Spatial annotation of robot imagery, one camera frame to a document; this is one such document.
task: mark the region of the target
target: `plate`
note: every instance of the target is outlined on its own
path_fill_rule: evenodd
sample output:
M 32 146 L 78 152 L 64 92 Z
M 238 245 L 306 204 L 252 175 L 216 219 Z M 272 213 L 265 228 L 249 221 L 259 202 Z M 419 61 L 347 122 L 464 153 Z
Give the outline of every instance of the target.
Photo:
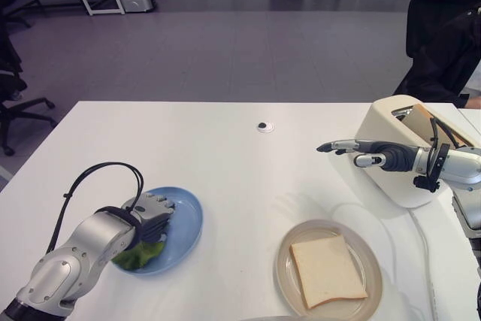
M 290 246 L 303 241 L 343 235 L 347 248 L 368 297 L 359 300 L 332 301 L 309 310 L 304 304 L 298 272 Z M 291 308 L 301 316 L 366 321 L 376 311 L 383 294 L 379 264 L 368 244 L 353 230 L 328 220 L 311 220 L 291 229 L 284 237 L 275 262 L 277 284 Z
M 126 271 L 119 267 L 130 274 L 154 274 L 174 267 L 186 258 L 201 237 L 204 222 L 202 207 L 191 192 L 177 187 L 161 187 L 147 192 L 164 195 L 173 201 L 175 212 L 171 217 L 165 247 L 160 255 L 138 270 Z

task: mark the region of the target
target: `beige plate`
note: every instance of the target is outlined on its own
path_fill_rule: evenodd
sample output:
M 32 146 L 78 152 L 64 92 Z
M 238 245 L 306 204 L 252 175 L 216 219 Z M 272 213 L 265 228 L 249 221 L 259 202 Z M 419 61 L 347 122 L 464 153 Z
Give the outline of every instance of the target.
M 318 238 L 343 235 L 354 266 L 368 297 L 362 300 L 339 300 L 308 310 L 301 295 L 297 268 L 291 257 L 291 244 Z M 284 237 L 275 262 L 277 284 L 292 309 L 303 316 L 332 317 L 339 320 L 366 321 L 377 309 L 383 294 L 383 279 L 373 251 L 351 229 L 328 220 L 311 220 L 291 229 Z

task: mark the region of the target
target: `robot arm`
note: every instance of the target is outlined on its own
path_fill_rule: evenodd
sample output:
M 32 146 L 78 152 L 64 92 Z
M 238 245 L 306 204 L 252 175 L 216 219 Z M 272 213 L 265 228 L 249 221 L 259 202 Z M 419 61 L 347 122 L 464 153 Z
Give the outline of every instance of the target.
M 358 167 L 381 167 L 384 171 L 414 171 L 416 187 L 435 192 L 438 179 L 454 193 L 453 207 L 469 238 L 481 267 L 481 149 L 462 147 L 450 150 L 447 144 L 434 148 L 412 147 L 382 141 L 334 141 L 318 147 L 319 152 L 336 154 L 360 152 L 354 158 Z
M 127 211 L 132 202 L 127 201 L 122 209 L 98 210 L 62 246 L 41 258 L 30 281 L 0 314 L 0 321 L 64 320 L 78 298 L 94 287 L 113 257 L 139 241 L 158 241 L 174 205 L 165 198 L 143 193 L 134 209 Z

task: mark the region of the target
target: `white table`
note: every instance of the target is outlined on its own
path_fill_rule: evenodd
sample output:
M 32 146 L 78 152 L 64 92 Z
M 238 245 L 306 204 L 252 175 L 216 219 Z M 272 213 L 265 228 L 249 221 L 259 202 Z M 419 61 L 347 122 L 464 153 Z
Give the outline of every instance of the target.
M 136 277 L 108 265 L 69 320 L 239 320 L 291 314 L 278 293 L 274 257 L 294 225 L 329 218 L 357 231 L 383 273 L 372 320 L 430 320 L 421 241 L 403 208 L 386 199 L 348 157 L 317 153 L 351 138 L 369 104 L 199 104 L 80 102 L 0 194 L 0 304 L 6 306 L 43 255 L 66 192 L 85 168 L 129 162 L 145 190 L 181 186 L 204 208 L 197 247 L 164 274 Z M 470 127 L 452 106 L 437 106 Z M 256 130 L 274 123 L 272 133 Z M 130 172 L 87 178 L 67 210 L 61 244 L 74 227 L 135 191 Z M 416 210 L 428 238 L 439 320 L 475 320 L 476 261 L 450 194 Z

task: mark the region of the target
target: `cable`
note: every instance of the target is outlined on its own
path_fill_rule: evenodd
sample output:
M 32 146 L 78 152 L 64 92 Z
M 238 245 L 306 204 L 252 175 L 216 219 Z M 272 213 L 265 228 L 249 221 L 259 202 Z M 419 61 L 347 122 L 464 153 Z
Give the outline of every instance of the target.
M 433 151 L 437 149 L 437 141 L 439 138 L 437 136 L 436 118 L 432 117 L 429 119 L 429 121 L 431 122 L 431 127 L 433 129 L 433 138 L 431 138 L 433 144 L 431 145 L 431 149 L 429 150 L 428 161 L 426 162 L 426 179 L 428 180 L 428 185 L 432 187 L 433 182 L 435 182 L 436 180 L 432 180 L 431 177 L 431 158 L 433 155 Z
M 419 224 L 419 221 L 414 214 L 414 212 L 411 211 L 411 209 L 407 209 L 409 212 L 409 215 L 411 216 L 411 219 L 414 222 L 414 226 L 416 227 L 417 232 L 419 233 L 419 237 L 422 240 L 422 249 L 424 253 L 424 263 L 425 263 L 425 273 L 426 273 L 426 279 L 428 282 L 428 294 L 429 294 L 429 304 L 431 306 L 431 314 L 433 316 L 433 321 L 438 321 L 437 318 L 437 308 L 436 308 L 436 295 L 434 294 L 434 287 L 433 283 L 431 280 L 431 264 L 429 262 L 429 245 L 428 245 L 428 240 L 426 239 L 426 235 L 424 231 L 421 228 L 421 225 Z
M 455 149 L 460 148 L 459 143 L 457 140 L 454 138 L 454 134 L 451 132 L 449 127 L 444 123 L 441 122 L 438 118 L 436 118 L 436 123 L 439 125 L 439 127 L 443 130 L 444 133 L 448 136 L 449 140 L 452 142 L 454 145 Z
M 144 178 L 142 177 L 142 173 L 139 172 L 139 170 L 136 169 L 136 167 L 134 167 L 133 165 L 130 165 L 128 163 L 123 163 L 123 162 L 103 162 L 103 163 L 98 163 L 97 165 L 93 165 L 92 167 L 87 168 L 72 183 L 68 192 L 63 195 L 65 197 L 65 201 L 64 201 L 64 204 L 62 206 L 62 209 L 60 210 L 59 218 L 57 219 L 57 223 L 55 224 L 55 229 L 53 230 L 52 238 L 50 239 L 50 243 L 48 245 L 46 253 L 49 253 L 49 252 L 52 252 L 53 250 L 55 250 L 55 245 L 56 245 L 57 239 L 59 237 L 60 228 L 62 227 L 62 221 L 63 221 L 63 217 L 65 215 L 65 210 L 67 209 L 70 198 L 72 198 L 72 196 L 74 195 L 75 189 L 82 183 L 83 180 L 85 180 L 93 172 L 95 172 L 95 171 L 97 171 L 97 170 L 99 170 L 103 167 L 107 167 L 109 165 L 122 165 L 124 167 L 127 167 L 128 169 L 130 169 L 134 173 L 135 179 L 137 180 L 137 193 L 135 195 L 134 201 L 132 202 L 132 204 L 129 207 L 126 208 L 126 210 L 128 212 L 130 212 L 135 207 L 138 199 L 141 197 L 142 189 L 144 188 Z

